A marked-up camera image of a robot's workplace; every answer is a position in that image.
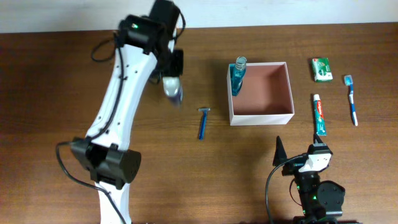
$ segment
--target wooden table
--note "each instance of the wooden table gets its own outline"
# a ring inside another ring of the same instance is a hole
[[[0,35],[0,216],[2,223],[99,223],[98,193],[67,179],[55,158],[59,141],[83,137],[96,116],[113,63],[90,50],[110,31]],[[312,93],[323,102],[333,151],[322,180],[346,189],[342,220],[398,220],[398,24],[273,26],[186,30],[184,102],[175,109],[162,86],[148,84],[130,148],[142,153],[131,184],[134,222],[266,222],[264,187],[276,136],[288,156],[307,151],[314,130]],[[229,126],[227,64],[287,62],[295,116],[283,126]],[[315,83],[308,59],[328,57],[334,80]],[[359,126],[351,122],[352,74]],[[211,111],[204,141],[202,114]],[[90,181],[68,149],[70,172]],[[275,219],[302,209],[289,197],[291,177],[271,181]],[[298,198],[297,191],[293,196]]]

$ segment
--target toothpaste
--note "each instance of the toothpaste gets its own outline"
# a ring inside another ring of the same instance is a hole
[[[323,118],[323,109],[321,99],[318,94],[313,96],[313,105],[315,108],[315,126],[317,127],[317,134],[319,136],[326,136],[325,120]]]

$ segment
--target white box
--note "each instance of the white box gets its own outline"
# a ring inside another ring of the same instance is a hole
[[[229,123],[239,125],[287,124],[294,115],[286,62],[247,63],[238,96],[232,96],[230,64],[227,74]]]

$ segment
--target toothbrush head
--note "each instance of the toothbrush head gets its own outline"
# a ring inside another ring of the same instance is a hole
[[[354,84],[353,77],[351,75],[344,76],[344,83],[348,86]]]

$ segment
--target bottle cap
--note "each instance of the bottle cap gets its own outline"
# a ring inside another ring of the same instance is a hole
[[[313,95],[313,100],[315,101],[315,100],[321,100],[321,98],[319,98],[319,95],[318,94],[314,94]]]

